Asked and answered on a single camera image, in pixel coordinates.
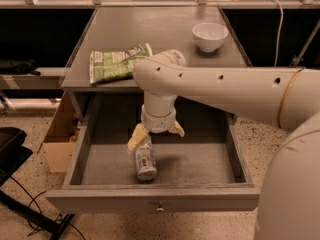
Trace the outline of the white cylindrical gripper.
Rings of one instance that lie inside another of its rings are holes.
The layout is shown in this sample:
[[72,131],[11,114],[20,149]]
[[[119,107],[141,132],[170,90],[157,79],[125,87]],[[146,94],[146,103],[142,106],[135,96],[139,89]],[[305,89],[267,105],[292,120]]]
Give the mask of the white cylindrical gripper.
[[172,134],[185,136],[185,131],[176,121],[176,110],[165,116],[154,116],[147,112],[145,106],[142,106],[141,123],[137,124],[131,138],[127,143],[129,154],[134,153],[141,145],[144,145],[149,139],[149,132],[162,133],[168,131]]

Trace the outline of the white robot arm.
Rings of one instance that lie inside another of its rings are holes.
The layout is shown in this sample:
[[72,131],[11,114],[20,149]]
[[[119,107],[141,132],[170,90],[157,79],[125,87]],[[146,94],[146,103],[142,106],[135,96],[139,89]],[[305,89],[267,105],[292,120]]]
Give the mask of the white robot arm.
[[177,50],[138,61],[141,122],[128,142],[181,134],[174,101],[185,97],[286,130],[266,172],[254,240],[320,240],[320,71],[305,68],[190,68]]

